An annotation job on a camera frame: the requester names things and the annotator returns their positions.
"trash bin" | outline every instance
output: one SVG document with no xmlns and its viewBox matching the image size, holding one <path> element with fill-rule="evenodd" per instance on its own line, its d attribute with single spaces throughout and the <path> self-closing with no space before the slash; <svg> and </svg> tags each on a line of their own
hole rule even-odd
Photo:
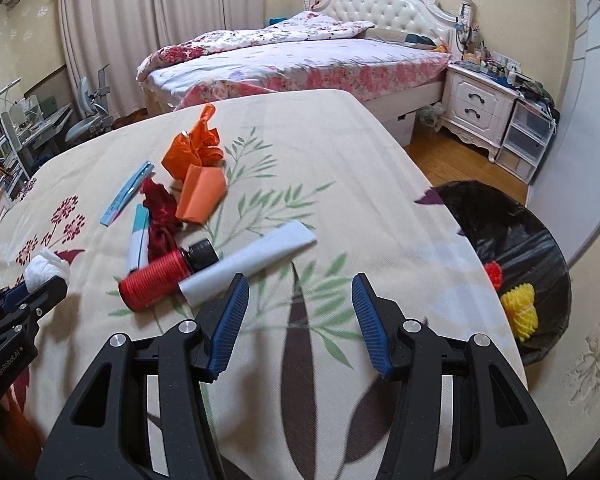
<svg viewBox="0 0 600 480">
<path fill-rule="evenodd" d="M 516 341 L 527 366 L 547 355 L 569 325 L 571 280 L 549 230 L 523 205 L 481 182 L 449 182 L 436 188 L 482 263 L 502 268 L 502 295 L 531 283 L 536 290 L 538 330 Z"/>
</svg>

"pink floral duvet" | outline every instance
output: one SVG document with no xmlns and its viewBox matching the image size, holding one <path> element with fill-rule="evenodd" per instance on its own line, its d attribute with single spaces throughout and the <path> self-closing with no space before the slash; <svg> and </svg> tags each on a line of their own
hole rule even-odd
<svg viewBox="0 0 600 480">
<path fill-rule="evenodd" d="M 289 41 L 318 41 L 353 38 L 372 22 L 339 22 L 316 12 L 300 12 L 284 22 L 257 30 L 215 30 L 178 45 L 164 46 L 138 67 L 137 80 L 144 81 L 158 68 L 173 66 L 219 52 Z"/>
<path fill-rule="evenodd" d="M 314 18 L 318 28 L 319 23 L 334 22 L 318 16 Z M 303 27 L 293 23 L 297 18 L 274 27 Z M 220 37 L 223 32 L 206 38 Z M 177 109 L 247 95 L 320 88 L 344 90 L 365 102 L 439 78 L 450 58 L 450 54 L 355 38 L 283 41 L 238 47 L 154 69 L 141 84 Z"/>
</svg>

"nail file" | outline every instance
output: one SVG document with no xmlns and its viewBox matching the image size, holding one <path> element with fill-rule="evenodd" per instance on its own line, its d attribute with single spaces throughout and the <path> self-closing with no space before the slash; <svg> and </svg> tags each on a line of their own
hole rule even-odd
<svg viewBox="0 0 600 480">
<path fill-rule="evenodd" d="M 146 161 L 140 169 L 126 181 L 126 184 L 113 199 L 113 202 L 111 202 L 111 205 L 104 212 L 104 215 L 102 215 L 102 218 L 100 219 L 102 225 L 108 227 L 113 223 L 124 209 L 125 205 L 131 200 L 131 197 L 136 194 L 138 189 L 140 189 L 142 182 L 149 176 L 154 168 L 155 166 L 152 163 Z"/>
</svg>

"metal screw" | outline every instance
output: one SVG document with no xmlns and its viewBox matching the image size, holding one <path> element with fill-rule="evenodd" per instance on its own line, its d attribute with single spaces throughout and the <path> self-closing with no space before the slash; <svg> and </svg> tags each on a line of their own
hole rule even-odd
<svg viewBox="0 0 600 480">
<path fill-rule="evenodd" d="M 478 346 L 489 346 L 491 344 L 491 339 L 489 339 L 489 336 L 484 334 L 474 335 L 474 341 Z"/>
<path fill-rule="evenodd" d="M 109 339 L 109 344 L 113 347 L 122 346 L 126 342 L 126 335 L 124 334 L 114 334 Z"/>
<path fill-rule="evenodd" d="M 422 325 L 414 319 L 408 319 L 402 324 L 402 328 L 407 332 L 416 333 L 422 329 Z"/>
<path fill-rule="evenodd" d="M 190 319 L 187 319 L 178 325 L 178 330 L 180 330 L 183 334 L 190 334 L 197 328 L 198 326 L 196 325 L 196 322 Z"/>
</svg>

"desk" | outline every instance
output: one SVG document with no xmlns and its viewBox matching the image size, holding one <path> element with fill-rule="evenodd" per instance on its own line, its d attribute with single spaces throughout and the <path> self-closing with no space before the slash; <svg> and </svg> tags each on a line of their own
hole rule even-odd
<svg viewBox="0 0 600 480">
<path fill-rule="evenodd" d="M 20 141 L 22 148 L 18 150 L 18 153 L 22 154 L 29 167 L 33 164 L 31 150 L 40 148 L 46 142 L 52 143 L 52 149 L 56 155 L 59 153 L 60 150 L 56 145 L 54 137 L 62 131 L 73 113 L 74 111 L 71 108 L 71 105 L 63 106 L 57 112 L 54 112 L 48 118 L 37 124 L 35 129 L 31 131 L 25 139 Z"/>
</svg>

